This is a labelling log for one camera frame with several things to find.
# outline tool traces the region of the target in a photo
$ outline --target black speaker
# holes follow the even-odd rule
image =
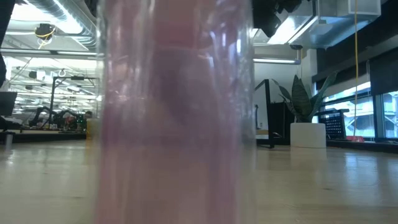
[[[284,0],[280,2],[280,6],[283,7],[288,13],[296,11],[301,5],[302,0]]]
[[[37,78],[37,72],[35,72],[35,71],[29,72],[29,78],[34,78],[34,79],[36,79],[36,78]]]

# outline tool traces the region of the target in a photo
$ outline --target computer monitor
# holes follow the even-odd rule
[[[12,115],[17,94],[16,92],[0,92],[0,115]]]

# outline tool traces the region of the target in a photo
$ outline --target pipe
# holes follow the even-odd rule
[[[70,24],[81,27],[81,32],[72,37],[89,51],[96,51],[96,26],[93,21],[83,12],[80,6],[71,0],[27,0],[27,3],[35,6],[43,13],[56,18],[59,23],[65,24],[60,29],[70,28]]]

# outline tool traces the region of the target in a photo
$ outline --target white planter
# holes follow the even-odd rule
[[[326,148],[325,124],[292,123],[290,125],[292,147]]]

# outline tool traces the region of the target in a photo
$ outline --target green leaf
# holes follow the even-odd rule
[[[308,117],[312,112],[312,106],[310,98],[305,91],[303,82],[299,80],[298,76],[294,76],[293,86],[292,86],[292,103],[293,107],[301,117]]]
[[[283,86],[280,86],[279,83],[272,79],[272,81],[274,81],[274,83],[279,87],[280,92],[282,93],[282,95],[286,98],[289,99],[290,101],[292,101],[292,97],[290,97],[289,91],[287,91]]]
[[[286,101],[286,98],[283,97],[283,99],[284,99],[284,102],[286,103],[287,109],[289,109],[289,111],[290,111],[295,117],[300,117],[300,114],[298,114],[298,113],[296,112],[296,110],[294,109],[293,104],[292,104],[291,102]]]
[[[325,94],[326,89],[332,85],[336,80],[337,73],[330,75],[323,84],[321,90],[313,98],[311,98],[312,112],[309,118],[312,119],[313,115],[319,110],[323,101],[323,94]]]
[[[311,94],[311,87],[310,87],[310,85],[305,85],[305,91],[307,91],[307,95],[308,95],[308,97],[311,97],[312,96],[312,94]]]

